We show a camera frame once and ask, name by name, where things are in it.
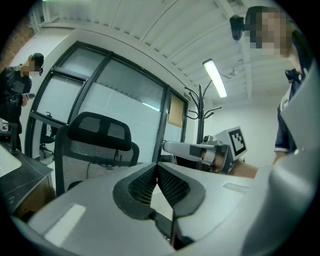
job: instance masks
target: mesh panel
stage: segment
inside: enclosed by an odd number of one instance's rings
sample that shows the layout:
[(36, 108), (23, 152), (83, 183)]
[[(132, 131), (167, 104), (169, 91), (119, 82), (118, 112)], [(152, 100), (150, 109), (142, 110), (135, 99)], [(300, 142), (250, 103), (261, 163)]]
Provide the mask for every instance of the mesh panel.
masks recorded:
[(116, 137), (119, 139), (125, 139), (125, 129), (120, 125), (111, 123), (110, 128), (108, 130), (108, 135), (112, 137)]
[(95, 133), (99, 131), (99, 127), (100, 127), (100, 120), (93, 117), (85, 117), (79, 125), (79, 128), (89, 130)]
[(115, 160), (121, 162), (130, 162), (133, 157), (133, 150), (130, 149), (129, 151), (122, 151), (102, 146), (91, 145), (79, 141), (72, 140), (71, 141), (71, 148), (70, 150), (74, 153), (90, 156), (90, 157), (98, 157), (104, 158), (108, 160), (113, 160), (118, 152), (117, 157)]
[(152, 193), (157, 184), (156, 166), (129, 184), (129, 193), (140, 203), (150, 206)]
[(62, 165), (64, 170), (63, 178), (65, 191), (68, 190), (68, 187), (73, 182), (84, 181), (87, 178), (92, 178), (95, 176), (108, 174), (127, 168), (126, 166), (102, 166), (99, 164), (93, 164), (87, 161), (71, 158), (65, 155), (62, 157)]
[(157, 183), (171, 206), (180, 202), (190, 192), (187, 182), (166, 171), (159, 165), (157, 165), (157, 170)]

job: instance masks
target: coat rack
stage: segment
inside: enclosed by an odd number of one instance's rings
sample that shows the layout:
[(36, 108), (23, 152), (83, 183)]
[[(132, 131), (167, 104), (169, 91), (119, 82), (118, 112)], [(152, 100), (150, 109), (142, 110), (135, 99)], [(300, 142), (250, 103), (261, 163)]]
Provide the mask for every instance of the coat rack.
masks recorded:
[(214, 112), (213, 112), (214, 110), (221, 109), (221, 106), (218, 106), (218, 107), (210, 109), (204, 113), (204, 105), (205, 105), (204, 104), (204, 97), (205, 97), (206, 91), (211, 83), (212, 83), (212, 80), (206, 86), (203, 93), (202, 93), (202, 85), (199, 84), (199, 95), (194, 90), (191, 90), (188, 87), (184, 87), (185, 89), (187, 89), (189, 91), (189, 95), (193, 99), (193, 101), (198, 109), (198, 112), (189, 110), (189, 112), (195, 113), (197, 115), (197, 117), (193, 118), (193, 117), (186, 115), (187, 118), (190, 118), (193, 120), (199, 119), (198, 120), (198, 133), (197, 133), (197, 137), (196, 137), (197, 144), (201, 144), (203, 141), (203, 138), (204, 138), (205, 119), (211, 117), (214, 114)]

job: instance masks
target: fluorescent light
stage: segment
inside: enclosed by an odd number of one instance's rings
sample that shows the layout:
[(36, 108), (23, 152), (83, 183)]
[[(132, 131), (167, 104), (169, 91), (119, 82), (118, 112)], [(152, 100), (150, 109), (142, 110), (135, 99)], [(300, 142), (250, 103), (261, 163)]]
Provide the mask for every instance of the fluorescent light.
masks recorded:
[(156, 107), (154, 107), (154, 106), (150, 106), (149, 104), (147, 104), (147, 103), (144, 103), (144, 102), (142, 102), (142, 104), (143, 105), (146, 105), (146, 106), (148, 106), (149, 108), (152, 108), (153, 110), (155, 110), (155, 111), (158, 111), (158, 112), (160, 112), (160, 109), (157, 109)]
[(220, 98), (227, 97), (226, 88), (224, 86), (224, 83), (222, 82), (221, 76), (219, 74), (219, 71), (214, 63), (214, 61), (210, 58), (202, 63), (205, 70), (208, 72), (216, 90), (218, 91), (218, 94)]

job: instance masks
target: brick wall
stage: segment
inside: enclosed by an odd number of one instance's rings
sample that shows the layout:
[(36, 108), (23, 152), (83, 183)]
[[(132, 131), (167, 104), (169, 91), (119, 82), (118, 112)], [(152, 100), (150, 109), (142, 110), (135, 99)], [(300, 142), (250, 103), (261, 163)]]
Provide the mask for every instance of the brick wall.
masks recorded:
[(25, 16), (12, 31), (7, 39), (5, 46), (0, 53), (0, 72), (8, 67), (19, 52), (22, 46), (25, 45), (34, 35), (35, 32), (32, 28), (28, 27), (29, 17)]

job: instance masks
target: man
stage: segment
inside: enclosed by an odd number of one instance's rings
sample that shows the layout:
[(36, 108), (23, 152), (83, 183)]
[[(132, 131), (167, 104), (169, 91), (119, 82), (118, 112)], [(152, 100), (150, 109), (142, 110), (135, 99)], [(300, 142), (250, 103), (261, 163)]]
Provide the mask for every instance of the man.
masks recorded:
[[(235, 19), (243, 22), (243, 18), (236, 17)], [(232, 30), (235, 27), (237, 29), (238, 24), (232, 27), (231, 19), (230, 22)], [(283, 12), (274, 7), (250, 7), (245, 16), (245, 24), (240, 24), (238, 27), (242, 28), (241, 30), (245, 31), (245, 35), (249, 36), (250, 45), (254, 45), (256, 48), (269, 49), (273, 54), (288, 59), (294, 67), (292, 70), (285, 71), (290, 87), (277, 109), (278, 132), (274, 147), (275, 159), (273, 161), (275, 163), (297, 149), (294, 139), (281, 117), (281, 111), (288, 105), (302, 81), (308, 75), (313, 55), (303, 35), (294, 29)], [(239, 35), (236, 34), (233, 38), (239, 40), (241, 37)], [(223, 157), (217, 155), (213, 164), (217, 170), (221, 169)], [(257, 171), (257, 167), (237, 161), (232, 174), (253, 178)]]
[(24, 64), (5, 68), (0, 74), (0, 118), (18, 125), (17, 149), (21, 151), (19, 134), (22, 133), (20, 115), (22, 107), (28, 104), (29, 97), (22, 94), (30, 93), (32, 81), (30, 75), (43, 71), (44, 56), (41, 53), (30, 55)]

